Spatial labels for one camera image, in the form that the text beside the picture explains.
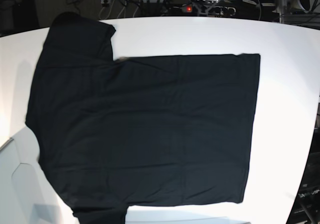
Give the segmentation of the black T-shirt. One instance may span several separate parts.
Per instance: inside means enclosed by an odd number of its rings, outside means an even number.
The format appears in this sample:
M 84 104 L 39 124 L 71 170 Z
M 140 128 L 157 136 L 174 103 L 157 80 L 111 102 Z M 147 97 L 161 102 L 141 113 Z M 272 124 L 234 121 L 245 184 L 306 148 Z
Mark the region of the black T-shirt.
M 80 223 L 124 223 L 133 205 L 241 203 L 260 55 L 115 61 L 111 25 L 56 17 L 26 126 L 39 164 Z

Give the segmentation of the black power strip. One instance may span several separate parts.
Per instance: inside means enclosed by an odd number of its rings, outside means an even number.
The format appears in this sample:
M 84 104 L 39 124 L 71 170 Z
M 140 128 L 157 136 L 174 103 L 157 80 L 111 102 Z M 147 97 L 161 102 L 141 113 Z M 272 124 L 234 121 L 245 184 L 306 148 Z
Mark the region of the black power strip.
M 222 6 L 196 6 L 184 5 L 174 6 L 167 13 L 169 16 L 191 16 L 191 17 L 233 17 L 236 9 Z

